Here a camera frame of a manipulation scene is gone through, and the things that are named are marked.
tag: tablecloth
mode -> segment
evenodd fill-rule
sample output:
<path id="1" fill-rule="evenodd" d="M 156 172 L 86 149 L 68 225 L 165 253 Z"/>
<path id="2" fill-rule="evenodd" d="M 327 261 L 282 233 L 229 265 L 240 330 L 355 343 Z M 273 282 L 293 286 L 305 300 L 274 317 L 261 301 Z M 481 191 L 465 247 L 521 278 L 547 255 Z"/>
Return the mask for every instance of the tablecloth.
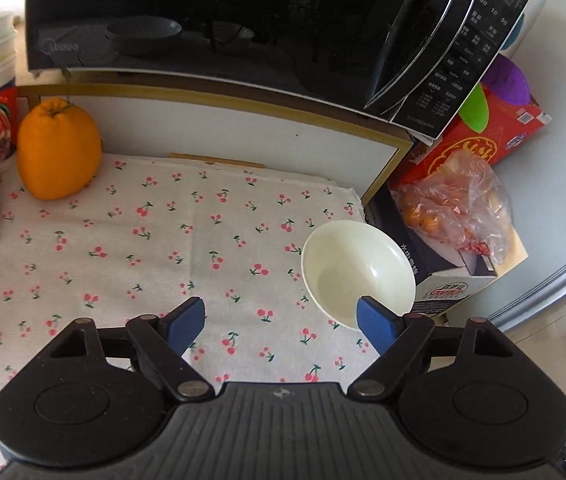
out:
<path id="1" fill-rule="evenodd" d="M 312 303 L 301 251 L 318 226 L 363 221 L 353 190 L 253 168 L 106 155 L 79 194 L 41 202 L 2 176 L 0 389 L 71 320 L 122 326 L 204 299 L 185 358 L 224 381 L 338 381 L 377 354 Z M 126 366 L 128 363 L 117 363 Z M 3 464 L 0 455 L 0 468 Z"/>

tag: cabinet door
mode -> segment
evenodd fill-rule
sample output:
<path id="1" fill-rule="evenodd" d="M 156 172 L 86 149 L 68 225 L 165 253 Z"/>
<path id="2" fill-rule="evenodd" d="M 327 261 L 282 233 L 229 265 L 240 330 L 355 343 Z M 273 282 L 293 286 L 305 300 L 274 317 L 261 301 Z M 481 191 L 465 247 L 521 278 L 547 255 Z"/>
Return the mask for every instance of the cabinet door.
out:
<path id="1" fill-rule="evenodd" d="M 106 96 L 70 96 L 101 128 L 108 153 L 172 152 L 264 164 L 331 178 L 359 196 L 397 149 L 294 121 L 204 105 Z"/>

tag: red box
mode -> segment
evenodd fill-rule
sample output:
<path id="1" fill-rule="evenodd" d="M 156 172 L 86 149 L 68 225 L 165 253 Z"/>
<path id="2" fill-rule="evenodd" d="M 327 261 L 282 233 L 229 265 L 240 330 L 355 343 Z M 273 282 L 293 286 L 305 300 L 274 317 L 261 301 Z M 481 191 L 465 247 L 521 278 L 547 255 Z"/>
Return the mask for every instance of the red box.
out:
<path id="1" fill-rule="evenodd" d="M 456 116 L 438 143 L 433 146 L 419 143 L 412 148 L 390 175 L 389 183 L 393 189 L 434 173 L 452 152 L 461 148 L 482 156 L 490 165 L 496 164 L 552 120 L 533 98 L 528 105 L 511 105 L 485 86 L 483 90 L 490 109 L 485 130 L 477 134 Z"/>

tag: orange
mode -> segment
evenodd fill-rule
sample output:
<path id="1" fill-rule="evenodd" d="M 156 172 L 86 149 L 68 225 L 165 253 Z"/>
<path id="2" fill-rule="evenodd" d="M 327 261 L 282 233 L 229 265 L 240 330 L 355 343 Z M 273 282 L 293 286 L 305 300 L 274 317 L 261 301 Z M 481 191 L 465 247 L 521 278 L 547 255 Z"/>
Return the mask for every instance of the orange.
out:
<path id="1" fill-rule="evenodd" d="M 41 102 L 20 124 L 18 172 L 29 192 L 41 200 L 78 193 L 101 158 L 98 126 L 85 110 L 61 98 Z"/>

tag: green object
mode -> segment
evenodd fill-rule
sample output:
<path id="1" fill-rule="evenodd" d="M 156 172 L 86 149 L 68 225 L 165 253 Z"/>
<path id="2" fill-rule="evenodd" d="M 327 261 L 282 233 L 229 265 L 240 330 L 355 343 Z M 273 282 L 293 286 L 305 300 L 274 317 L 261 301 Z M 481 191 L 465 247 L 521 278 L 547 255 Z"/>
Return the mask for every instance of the green object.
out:
<path id="1" fill-rule="evenodd" d="M 467 96 L 467 99 L 458 110 L 458 114 L 467 127 L 477 134 L 487 127 L 490 120 L 490 108 L 487 105 L 485 93 L 478 83 Z"/>

